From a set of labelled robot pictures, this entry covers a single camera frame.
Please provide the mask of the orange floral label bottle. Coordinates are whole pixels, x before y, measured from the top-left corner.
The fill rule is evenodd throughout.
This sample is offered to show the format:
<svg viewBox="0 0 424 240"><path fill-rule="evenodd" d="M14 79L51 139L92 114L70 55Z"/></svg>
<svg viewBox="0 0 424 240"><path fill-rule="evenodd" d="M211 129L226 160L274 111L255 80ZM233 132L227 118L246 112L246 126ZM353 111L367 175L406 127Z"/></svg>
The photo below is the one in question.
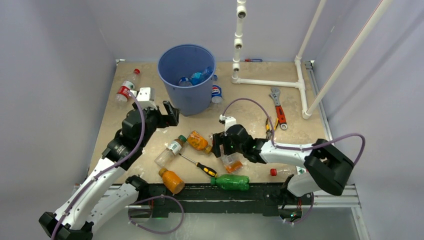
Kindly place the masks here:
<svg viewBox="0 0 424 240"><path fill-rule="evenodd" d="M233 174L243 167L239 153L232 153L229 155L224 154L220 157L220 160L229 174Z"/></svg>

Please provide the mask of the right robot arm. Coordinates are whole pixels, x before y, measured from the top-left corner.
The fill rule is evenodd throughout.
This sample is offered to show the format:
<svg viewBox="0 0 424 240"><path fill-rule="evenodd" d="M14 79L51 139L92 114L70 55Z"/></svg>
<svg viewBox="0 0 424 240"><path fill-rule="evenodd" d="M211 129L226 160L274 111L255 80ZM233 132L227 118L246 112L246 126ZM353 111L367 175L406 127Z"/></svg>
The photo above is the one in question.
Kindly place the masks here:
<svg viewBox="0 0 424 240"><path fill-rule="evenodd" d="M288 204L301 196L324 191L340 196L355 166L344 153L329 141L296 145L273 143L271 139L253 138L240 124L212 134L213 154L220 158L234 153L256 164L285 164L304 168L305 173L288 177L280 196Z"/></svg>

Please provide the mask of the large Pepsi bottle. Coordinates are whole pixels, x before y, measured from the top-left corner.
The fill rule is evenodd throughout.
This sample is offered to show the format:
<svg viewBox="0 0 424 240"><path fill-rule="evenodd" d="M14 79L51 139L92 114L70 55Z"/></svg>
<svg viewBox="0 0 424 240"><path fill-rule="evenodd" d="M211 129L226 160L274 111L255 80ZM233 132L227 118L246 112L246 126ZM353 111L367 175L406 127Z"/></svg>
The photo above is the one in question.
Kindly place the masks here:
<svg viewBox="0 0 424 240"><path fill-rule="evenodd" d="M178 81L178 86L180 87L191 87L193 86L191 79L189 77L182 77Z"/></svg>

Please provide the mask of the crushed blue label bottle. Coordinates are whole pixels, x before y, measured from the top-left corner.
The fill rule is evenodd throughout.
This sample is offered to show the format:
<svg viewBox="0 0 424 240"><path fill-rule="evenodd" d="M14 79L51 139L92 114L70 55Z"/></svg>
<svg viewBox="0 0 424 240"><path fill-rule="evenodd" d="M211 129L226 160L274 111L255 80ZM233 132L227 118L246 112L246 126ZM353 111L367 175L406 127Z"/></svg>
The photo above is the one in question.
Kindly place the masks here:
<svg viewBox="0 0 424 240"><path fill-rule="evenodd" d="M208 66L202 72L195 72L190 77L190 82L193 86L201 84L213 75L213 68Z"/></svg>

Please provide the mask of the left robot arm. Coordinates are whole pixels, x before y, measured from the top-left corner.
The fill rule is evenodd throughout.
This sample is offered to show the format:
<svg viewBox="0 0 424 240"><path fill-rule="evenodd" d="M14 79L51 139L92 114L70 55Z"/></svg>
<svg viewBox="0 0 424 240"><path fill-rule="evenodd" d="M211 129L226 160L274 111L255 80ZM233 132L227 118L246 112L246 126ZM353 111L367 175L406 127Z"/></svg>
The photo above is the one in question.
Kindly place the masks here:
<svg viewBox="0 0 424 240"><path fill-rule="evenodd" d="M116 193L104 197L108 189L142 155L157 129L177 126L180 110L163 101L166 114L154 103L136 101L77 191L55 212L45 212L39 223L52 240L91 240L116 213L132 203L149 199L149 184L133 175Z"/></svg>

